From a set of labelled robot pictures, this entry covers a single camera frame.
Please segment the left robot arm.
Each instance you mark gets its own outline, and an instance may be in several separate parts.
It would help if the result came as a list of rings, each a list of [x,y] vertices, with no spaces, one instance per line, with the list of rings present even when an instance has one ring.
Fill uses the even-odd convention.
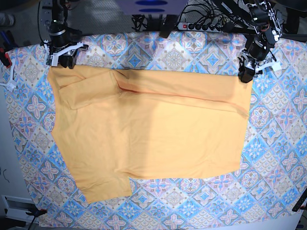
[[[241,51],[239,59],[239,79],[242,83],[249,83],[265,68],[272,68],[274,71],[281,69],[281,64],[272,55],[270,61],[266,60],[268,54],[272,53],[275,44],[282,36],[281,17],[275,13],[271,4],[266,0],[245,0],[251,18],[245,19],[256,32],[249,35],[245,48]]]

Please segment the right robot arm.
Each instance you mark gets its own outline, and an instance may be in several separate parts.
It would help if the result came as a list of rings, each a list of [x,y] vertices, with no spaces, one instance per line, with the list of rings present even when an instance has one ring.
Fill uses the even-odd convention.
[[[68,27],[70,10],[68,0],[41,0],[38,6],[38,24],[45,26],[50,39],[42,40],[46,51],[45,64],[51,67],[61,65],[73,69],[80,49],[87,50],[82,42],[82,31]]]

